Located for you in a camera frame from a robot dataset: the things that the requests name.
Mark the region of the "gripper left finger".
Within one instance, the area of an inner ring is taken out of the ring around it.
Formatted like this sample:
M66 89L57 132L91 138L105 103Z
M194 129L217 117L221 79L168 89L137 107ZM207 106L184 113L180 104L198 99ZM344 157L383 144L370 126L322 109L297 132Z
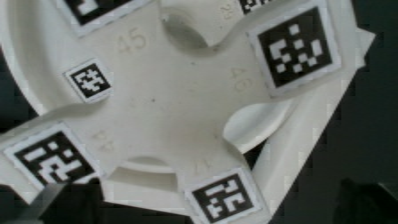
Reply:
M50 184L11 224L105 224L100 180Z

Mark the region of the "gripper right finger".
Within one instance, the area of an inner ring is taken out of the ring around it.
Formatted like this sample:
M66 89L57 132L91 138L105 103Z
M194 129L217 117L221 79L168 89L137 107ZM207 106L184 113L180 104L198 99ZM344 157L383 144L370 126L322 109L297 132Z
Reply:
M342 180L335 224L398 224L398 183Z

